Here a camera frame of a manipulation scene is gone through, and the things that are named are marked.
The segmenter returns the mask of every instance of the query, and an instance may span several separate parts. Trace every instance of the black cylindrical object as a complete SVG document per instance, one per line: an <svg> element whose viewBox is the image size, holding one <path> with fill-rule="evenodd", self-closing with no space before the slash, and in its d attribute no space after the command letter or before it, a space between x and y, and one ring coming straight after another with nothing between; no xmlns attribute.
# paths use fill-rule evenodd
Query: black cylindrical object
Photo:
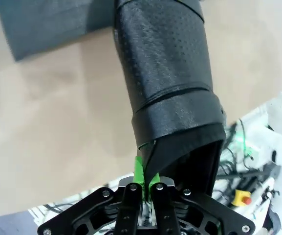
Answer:
<svg viewBox="0 0 282 235"><path fill-rule="evenodd" d="M209 193L225 116L213 93L199 1L117 0L114 36L145 179L199 176L197 188Z"/></svg>

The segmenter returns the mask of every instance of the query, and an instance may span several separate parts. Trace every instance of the gray fabric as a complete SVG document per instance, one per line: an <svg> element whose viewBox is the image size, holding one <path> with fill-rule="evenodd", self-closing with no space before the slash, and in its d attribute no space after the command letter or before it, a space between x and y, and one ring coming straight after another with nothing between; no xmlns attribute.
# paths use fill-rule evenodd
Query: gray fabric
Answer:
<svg viewBox="0 0 282 235"><path fill-rule="evenodd" d="M114 0L0 0L16 60L112 25Z"/></svg>

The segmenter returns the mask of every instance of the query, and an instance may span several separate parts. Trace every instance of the silver screw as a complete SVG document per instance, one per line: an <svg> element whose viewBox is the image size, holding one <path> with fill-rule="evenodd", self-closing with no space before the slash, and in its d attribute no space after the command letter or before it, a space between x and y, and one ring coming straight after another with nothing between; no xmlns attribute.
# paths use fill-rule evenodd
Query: silver screw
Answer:
<svg viewBox="0 0 282 235"><path fill-rule="evenodd" d="M183 194L184 194L185 196L188 196L188 195L191 194L191 191L190 191L189 189L185 189L185 190L183 190Z"/></svg>
<svg viewBox="0 0 282 235"><path fill-rule="evenodd" d="M108 197L110 195L110 192L105 190L103 191L103 197Z"/></svg>
<svg viewBox="0 0 282 235"><path fill-rule="evenodd" d="M137 186L136 185L130 185L130 190L131 191L136 191L137 189Z"/></svg>
<svg viewBox="0 0 282 235"><path fill-rule="evenodd" d="M43 231L43 235L51 235L52 234L52 231L50 229L45 229Z"/></svg>
<svg viewBox="0 0 282 235"><path fill-rule="evenodd" d="M156 189L157 190L162 190L163 188L164 188L164 186L162 184L156 185Z"/></svg>
<svg viewBox="0 0 282 235"><path fill-rule="evenodd" d="M242 231L243 231L244 233L248 233L248 232L250 231L250 227L249 227L248 225L244 225L244 226L242 227Z"/></svg>

